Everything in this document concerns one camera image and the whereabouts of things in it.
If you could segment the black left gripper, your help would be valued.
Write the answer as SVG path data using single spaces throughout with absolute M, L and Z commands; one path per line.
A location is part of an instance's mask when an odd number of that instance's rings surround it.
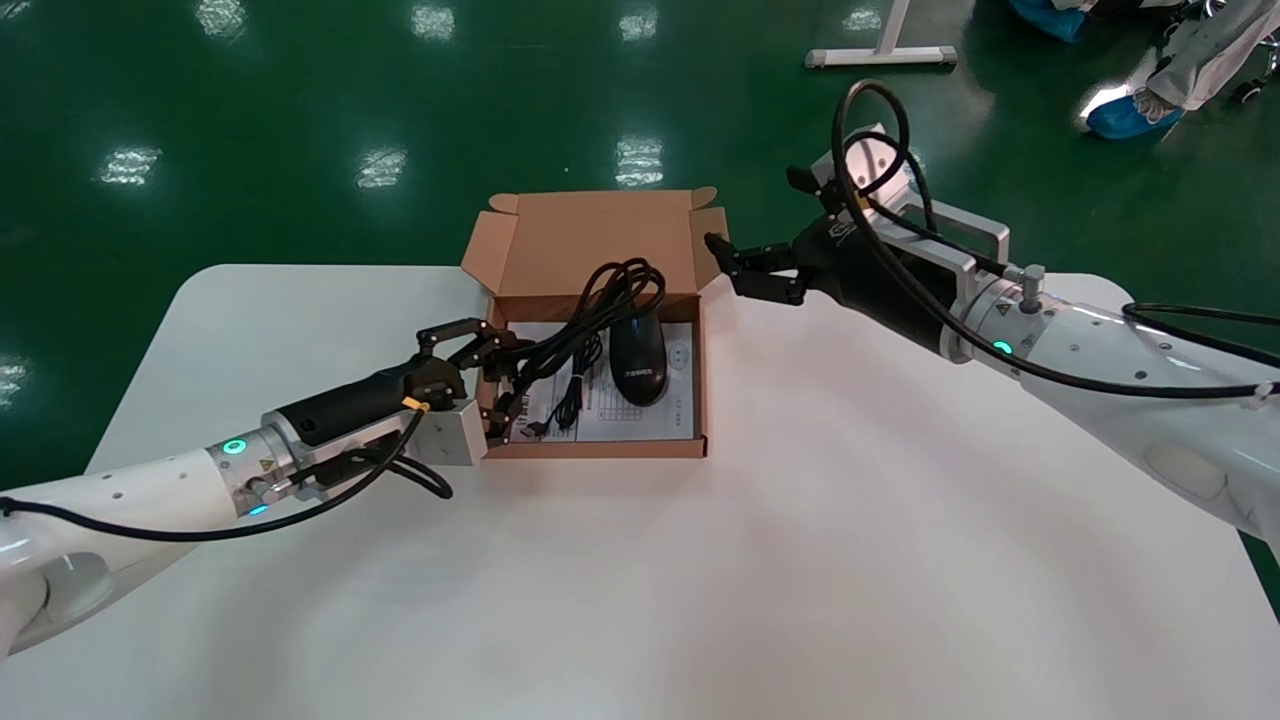
M 444 360 L 434 357 L 439 345 L 457 340 L 466 343 Z M 492 364 L 504 363 L 521 348 L 515 333 L 466 318 L 419 331 L 417 343 L 421 357 L 287 404 L 266 413 L 265 424 L 279 429 L 291 443 L 321 446 L 404 411 L 406 398 L 433 410 L 452 410 L 466 400 L 465 380 L 457 366 L 485 366 L 485 382 L 493 386 L 492 402 L 485 409 L 486 442 L 509 443 L 512 429 L 525 411 L 530 384 L 516 365 Z

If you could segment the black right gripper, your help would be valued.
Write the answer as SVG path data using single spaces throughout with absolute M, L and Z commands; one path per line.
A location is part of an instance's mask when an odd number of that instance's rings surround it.
M 850 222 L 851 213 L 833 167 L 819 165 L 814 172 L 810 167 L 790 165 L 787 183 L 814 197 L 826 215 L 795 237 L 795 256 L 788 245 L 742 250 L 721 233 L 705 233 L 705 246 L 719 273 L 730 278 L 733 292 L 763 302 L 800 306 L 806 288 L 818 291 L 940 354 L 945 324 L 879 263 L 855 224 L 841 223 Z

